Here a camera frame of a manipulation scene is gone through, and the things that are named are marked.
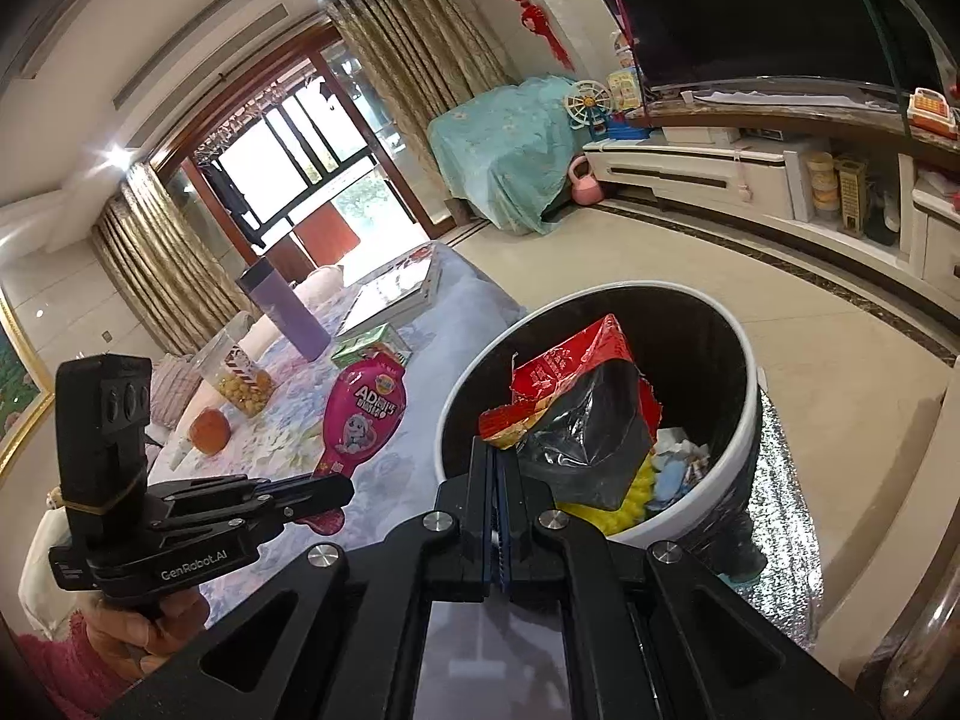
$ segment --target ceiling light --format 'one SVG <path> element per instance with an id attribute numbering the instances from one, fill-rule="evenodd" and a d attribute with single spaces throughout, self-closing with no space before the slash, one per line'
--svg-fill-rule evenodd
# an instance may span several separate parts
<path id="1" fill-rule="evenodd" d="M 126 170 L 133 162 L 133 152 L 126 148 L 120 148 L 114 143 L 110 151 L 107 152 L 107 162 L 120 170 Z"/>

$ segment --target silver screw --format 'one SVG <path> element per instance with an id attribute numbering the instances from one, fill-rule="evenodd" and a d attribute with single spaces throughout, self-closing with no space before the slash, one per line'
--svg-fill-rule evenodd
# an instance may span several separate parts
<path id="1" fill-rule="evenodd" d="M 443 533 L 453 526 L 453 517 L 446 512 L 430 512 L 424 517 L 424 528 L 434 533 Z"/>
<path id="2" fill-rule="evenodd" d="M 570 524 L 570 515 L 566 512 L 560 512 L 558 509 L 546 509 L 536 518 L 544 528 L 550 531 L 562 531 Z"/>
<path id="3" fill-rule="evenodd" d="M 329 568 L 340 559 L 340 551 L 333 544 L 317 544 L 306 554 L 306 560 L 317 568 Z"/>
<path id="4" fill-rule="evenodd" d="M 678 562 L 683 557 L 683 547 L 674 541 L 658 541 L 650 547 L 650 554 L 660 562 Z"/>

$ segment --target striped cushion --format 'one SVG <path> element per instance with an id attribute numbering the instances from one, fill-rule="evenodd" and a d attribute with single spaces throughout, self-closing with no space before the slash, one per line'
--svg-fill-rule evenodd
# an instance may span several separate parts
<path id="1" fill-rule="evenodd" d="M 189 357 L 165 355 L 150 382 L 150 422 L 174 429 L 198 386 L 200 373 Z"/>

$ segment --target wooden door frame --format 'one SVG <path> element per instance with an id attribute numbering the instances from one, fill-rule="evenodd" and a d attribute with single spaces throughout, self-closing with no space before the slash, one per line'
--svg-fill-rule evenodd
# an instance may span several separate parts
<path id="1" fill-rule="evenodd" d="M 243 236 L 243 233 L 240 232 L 236 223 L 234 223 L 232 218 L 229 218 L 229 213 L 227 213 L 227 209 L 223 207 L 219 197 L 213 193 L 208 182 L 203 179 L 203 175 L 197 170 L 196 165 L 193 163 L 193 153 L 198 146 L 205 141 L 209 132 L 214 127 L 217 127 L 220 122 L 227 119 L 230 114 L 275 80 L 277 76 L 294 68 L 305 59 L 309 59 L 317 71 L 323 74 L 323 79 L 329 85 L 330 89 L 333 90 L 337 100 L 340 101 L 340 105 L 344 108 L 344 112 L 347 113 L 354 127 L 359 130 L 363 139 L 371 148 L 373 155 L 376 156 L 377 162 L 383 167 L 384 172 L 387 173 L 387 180 L 389 180 L 397 190 L 400 202 L 406 206 L 407 210 L 413 215 L 421 227 L 424 228 L 424 232 L 428 234 L 431 239 L 437 239 L 456 226 L 456 221 L 453 220 L 453 217 L 446 218 L 439 224 L 431 220 L 430 215 L 426 213 L 426 209 L 421 205 L 419 199 L 416 198 L 416 194 L 411 189 L 409 183 L 407 183 L 407 180 L 394 164 L 394 161 L 390 158 L 386 149 L 383 148 L 376 134 L 373 133 L 373 129 L 371 129 L 366 119 L 363 118 L 363 115 L 357 109 L 347 90 L 344 90 L 340 81 L 330 70 L 330 66 L 326 63 L 326 60 L 323 59 L 322 51 L 342 39 L 339 30 L 333 23 L 327 22 L 321 25 L 309 26 L 309 28 L 306 28 L 303 32 L 296 34 L 282 46 L 277 47 L 261 60 L 258 60 L 250 69 L 241 74 L 238 79 L 234 79 L 234 81 L 227 84 L 227 87 L 216 95 L 213 100 L 210 100 L 210 102 L 191 119 L 186 127 L 168 138 L 152 155 L 150 160 L 151 164 L 157 171 L 157 176 L 160 177 L 160 183 L 162 184 L 166 184 L 166 182 L 173 177 L 176 170 L 181 165 L 184 165 L 184 163 L 189 163 L 193 166 L 193 170 L 187 171 L 191 182 L 197 187 L 200 198 L 203 199 L 203 202 L 208 206 L 210 213 L 213 214 L 213 218 L 215 218 L 217 223 L 223 228 L 224 234 L 227 235 L 245 260 L 248 259 L 249 253 L 253 253 L 253 250 L 248 244 L 247 239 Z M 200 179 L 202 180 L 200 180 L 199 184 L 194 180 L 194 176 L 190 175 L 191 172 L 200 175 Z M 200 186 L 203 186 L 206 190 L 209 190 L 209 192 L 207 193 L 205 191 L 201 193 Z M 205 194 L 212 194 L 212 197 L 205 196 Z M 215 211 L 214 208 L 211 207 L 210 200 L 216 201 L 216 205 L 219 206 L 220 209 L 219 211 Z M 244 242 L 247 242 L 246 247 L 238 245 L 238 241 L 235 240 L 238 234 L 243 238 Z"/>

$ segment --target human hand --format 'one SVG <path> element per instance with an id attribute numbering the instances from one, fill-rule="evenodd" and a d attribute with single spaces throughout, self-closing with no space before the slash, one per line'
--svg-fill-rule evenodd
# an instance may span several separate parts
<path id="1" fill-rule="evenodd" d="M 203 630 L 210 604 L 195 587 L 160 601 L 162 618 L 151 622 L 142 614 L 109 605 L 99 593 L 80 600 L 86 638 L 107 666 L 128 682 L 135 682 L 164 664 L 170 656 Z M 138 658 L 128 645 L 148 654 Z"/>

